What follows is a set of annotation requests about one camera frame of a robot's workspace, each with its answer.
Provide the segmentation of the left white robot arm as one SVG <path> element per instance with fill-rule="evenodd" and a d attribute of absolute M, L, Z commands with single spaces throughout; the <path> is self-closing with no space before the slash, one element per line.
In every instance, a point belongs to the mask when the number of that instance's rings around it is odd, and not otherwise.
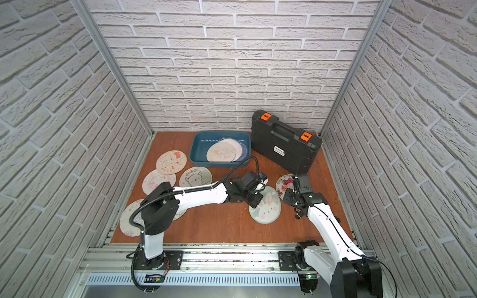
<path fill-rule="evenodd" d="M 129 223 L 140 229 L 140 248 L 147 260 L 163 258 L 163 238 L 177 213 L 209 204 L 246 202 L 257 207 L 267 185 L 264 174 L 249 171 L 240 179 L 225 177 L 204 186 L 172 187 L 162 183 L 140 203 Z"/>

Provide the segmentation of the white bear flower coaster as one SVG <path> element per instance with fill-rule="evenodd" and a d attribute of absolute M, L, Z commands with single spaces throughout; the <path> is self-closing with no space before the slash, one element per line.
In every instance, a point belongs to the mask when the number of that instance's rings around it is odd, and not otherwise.
<path fill-rule="evenodd" d="M 180 187 L 195 187 L 212 183 L 212 174 L 207 168 L 192 167 L 186 170 L 180 177 Z"/>

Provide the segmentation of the green white bunny coaster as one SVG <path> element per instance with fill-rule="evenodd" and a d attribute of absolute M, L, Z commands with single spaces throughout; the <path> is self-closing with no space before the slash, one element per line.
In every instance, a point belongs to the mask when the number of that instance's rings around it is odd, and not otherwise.
<path fill-rule="evenodd" d="M 281 199 L 270 186 L 261 192 L 262 200 L 256 208 L 249 207 L 251 218 L 260 224 L 270 224 L 277 220 L 281 213 Z"/>

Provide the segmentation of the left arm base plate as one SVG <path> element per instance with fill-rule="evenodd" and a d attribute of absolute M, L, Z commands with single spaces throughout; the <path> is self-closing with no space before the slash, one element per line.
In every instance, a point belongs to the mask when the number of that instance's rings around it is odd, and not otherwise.
<path fill-rule="evenodd" d="M 135 254 L 133 268 L 135 270 L 179 270 L 184 251 L 166 250 L 159 257 L 148 260 L 140 250 Z"/>

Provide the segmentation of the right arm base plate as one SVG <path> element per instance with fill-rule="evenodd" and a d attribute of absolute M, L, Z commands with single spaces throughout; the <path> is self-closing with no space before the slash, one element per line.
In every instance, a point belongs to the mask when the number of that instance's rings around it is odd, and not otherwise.
<path fill-rule="evenodd" d="M 299 271 L 295 252 L 279 251 L 278 264 L 281 271 Z"/>

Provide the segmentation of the blue pink bunny coaster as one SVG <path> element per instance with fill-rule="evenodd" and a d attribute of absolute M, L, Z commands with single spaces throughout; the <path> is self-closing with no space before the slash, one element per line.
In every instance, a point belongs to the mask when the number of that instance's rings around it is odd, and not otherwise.
<path fill-rule="evenodd" d="M 241 154 L 241 156 L 238 160 L 242 161 L 242 160 L 244 160 L 245 158 L 248 157 L 248 147 L 247 147 L 246 143 L 244 143 L 244 142 L 240 142 L 240 145 L 242 147 L 242 154 Z"/>

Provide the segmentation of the teal plastic storage box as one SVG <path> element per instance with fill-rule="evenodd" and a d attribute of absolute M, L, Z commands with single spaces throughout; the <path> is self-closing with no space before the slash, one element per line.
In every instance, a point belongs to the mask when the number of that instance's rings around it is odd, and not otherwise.
<path fill-rule="evenodd" d="M 251 139 L 250 135 L 246 132 L 239 131 L 203 131 L 198 132 L 193 139 L 190 160 L 195 166 L 204 168 L 233 168 L 240 161 L 232 161 L 228 163 L 208 162 L 206 154 L 208 149 L 224 138 L 235 139 L 239 142 L 246 143 L 248 147 L 248 156 L 251 154 Z"/>

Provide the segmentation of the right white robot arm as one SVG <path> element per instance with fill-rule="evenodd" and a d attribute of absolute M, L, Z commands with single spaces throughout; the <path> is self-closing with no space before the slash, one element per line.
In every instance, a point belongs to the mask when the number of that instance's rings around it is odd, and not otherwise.
<path fill-rule="evenodd" d="M 295 248 L 295 265 L 302 271 L 313 269 L 330 287 L 333 298 L 382 298 L 380 263 L 367 257 L 345 233 L 325 197 L 314 192 L 306 175 L 293 177 L 283 202 L 294 208 L 296 218 L 308 218 L 328 249 L 318 242 L 300 242 Z"/>

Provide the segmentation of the cream line-art coaster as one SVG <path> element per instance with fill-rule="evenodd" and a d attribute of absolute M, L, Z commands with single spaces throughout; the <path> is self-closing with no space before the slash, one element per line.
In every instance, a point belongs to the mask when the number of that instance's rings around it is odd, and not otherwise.
<path fill-rule="evenodd" d="M 178 212 L 175 214 L 175 216 L 173 217 L 173 221 L 176 221 L 178 220 L 180 217 L 182 217 L 183 215 L 185 215 L 186 213 L 186 209 L 184 210 L 178 210 Z"/>

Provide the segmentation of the butterfly pastel coaster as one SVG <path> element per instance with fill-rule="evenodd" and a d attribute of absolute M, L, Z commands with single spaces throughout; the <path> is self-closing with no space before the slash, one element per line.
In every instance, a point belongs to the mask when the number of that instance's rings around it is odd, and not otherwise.
<path fill-rule="evenodd" d="M 129 223 L 130 216 L 140 207 L 144 199 L 139 199 L 131 204 L 129 204 L 123 211 L 120 221 L 119 227 L 121 232 L 128 236 L 128 237 L 138 237 L 140 235 L 140 229 L 136 226 L 133 226 Z"/>

